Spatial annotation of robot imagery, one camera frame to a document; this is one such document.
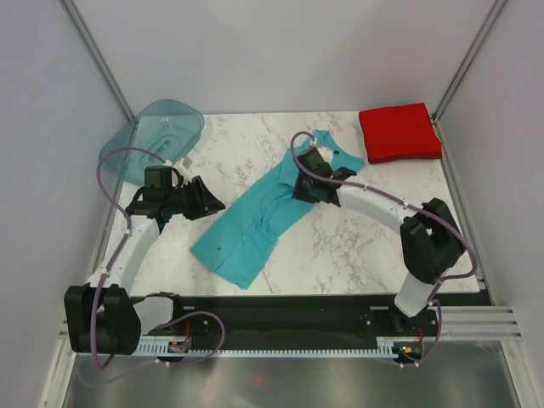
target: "wall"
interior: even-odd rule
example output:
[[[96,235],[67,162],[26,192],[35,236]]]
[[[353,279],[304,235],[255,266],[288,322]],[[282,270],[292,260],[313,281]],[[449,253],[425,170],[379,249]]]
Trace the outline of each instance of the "wall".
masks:
[[[123,119],[55,0],[0,2],[0,89],[0,405],[32,407],[104,219],[99,148]]]
[[[134,112],[432,111],[492,0],[75,0]]]
[[[510,2],[442,126],[496,300],[544,382],[544,2]]]

